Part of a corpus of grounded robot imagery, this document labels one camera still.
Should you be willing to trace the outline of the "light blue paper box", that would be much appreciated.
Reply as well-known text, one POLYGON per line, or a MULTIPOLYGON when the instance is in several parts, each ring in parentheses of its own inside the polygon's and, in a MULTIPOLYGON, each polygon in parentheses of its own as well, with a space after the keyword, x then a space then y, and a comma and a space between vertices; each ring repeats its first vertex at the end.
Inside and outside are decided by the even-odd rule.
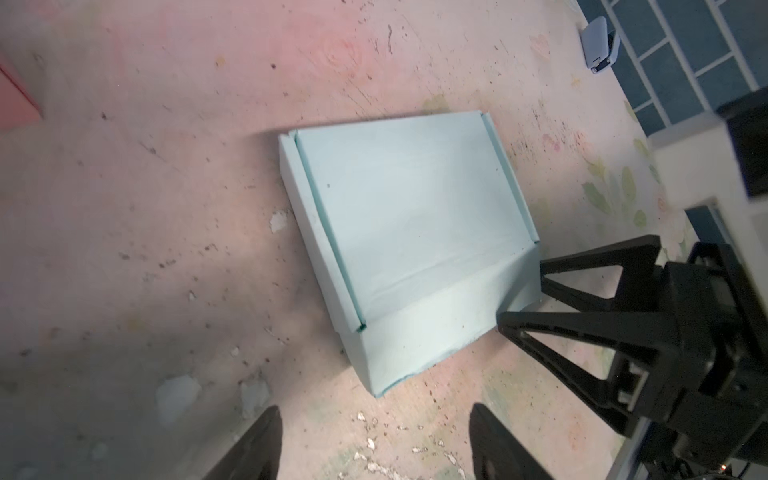
POLYGON ((333 327, 372 396, 540 300, 539 235, 488 113, 297 129, 279 149, 333 327))

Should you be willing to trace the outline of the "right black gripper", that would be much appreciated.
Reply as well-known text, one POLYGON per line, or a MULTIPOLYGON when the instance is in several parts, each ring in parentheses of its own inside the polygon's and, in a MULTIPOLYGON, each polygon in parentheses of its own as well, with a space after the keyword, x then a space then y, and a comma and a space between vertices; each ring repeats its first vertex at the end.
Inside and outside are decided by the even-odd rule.
POLYGON ((620 435, 656 412, 649 471, 767 463, 767 315, 727 244, 697 243, 662 274, 657 235, 540 262, 542 292, 580 312, 503 312, 498 331, 620 435), (675 346, 675 327, 678 344, 675 346))

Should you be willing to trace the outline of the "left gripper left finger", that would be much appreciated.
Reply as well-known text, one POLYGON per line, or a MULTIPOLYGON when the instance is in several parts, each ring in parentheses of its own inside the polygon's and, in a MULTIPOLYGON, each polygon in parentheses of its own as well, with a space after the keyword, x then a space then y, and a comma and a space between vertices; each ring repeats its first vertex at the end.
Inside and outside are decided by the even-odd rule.
POLYGON ((282 452, 282 417, 277 405, 264 410, 204 480, 275 480, 282 452))

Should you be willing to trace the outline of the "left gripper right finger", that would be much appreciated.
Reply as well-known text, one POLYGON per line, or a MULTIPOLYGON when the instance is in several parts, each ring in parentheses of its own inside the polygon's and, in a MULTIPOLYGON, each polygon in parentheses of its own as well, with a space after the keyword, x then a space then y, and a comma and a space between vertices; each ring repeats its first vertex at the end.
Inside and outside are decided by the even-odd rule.
POLYGON ((469 440, 476 479, 552 480, 484 404, 475 403, 472 407, 469 440))

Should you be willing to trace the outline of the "small blue clip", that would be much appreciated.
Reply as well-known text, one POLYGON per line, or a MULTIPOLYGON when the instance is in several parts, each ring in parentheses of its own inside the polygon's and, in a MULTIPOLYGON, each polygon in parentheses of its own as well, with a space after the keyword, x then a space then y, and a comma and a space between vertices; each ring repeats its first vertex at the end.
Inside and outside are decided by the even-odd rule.
POLYGON ((612 67, 618 60, 621 39, 610 30, 605 16, 592 20, 581 32, 585 63, 593 74, 612 67))

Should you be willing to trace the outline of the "pink paper box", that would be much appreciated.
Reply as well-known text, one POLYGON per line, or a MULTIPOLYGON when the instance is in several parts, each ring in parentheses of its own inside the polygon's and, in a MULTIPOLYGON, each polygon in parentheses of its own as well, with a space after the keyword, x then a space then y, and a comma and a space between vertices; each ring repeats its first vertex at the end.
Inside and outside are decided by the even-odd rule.
POLYGON ((39 106, 17 78, 13 68, 1 61, 1 129, 8 130, 39 122, 39 106))

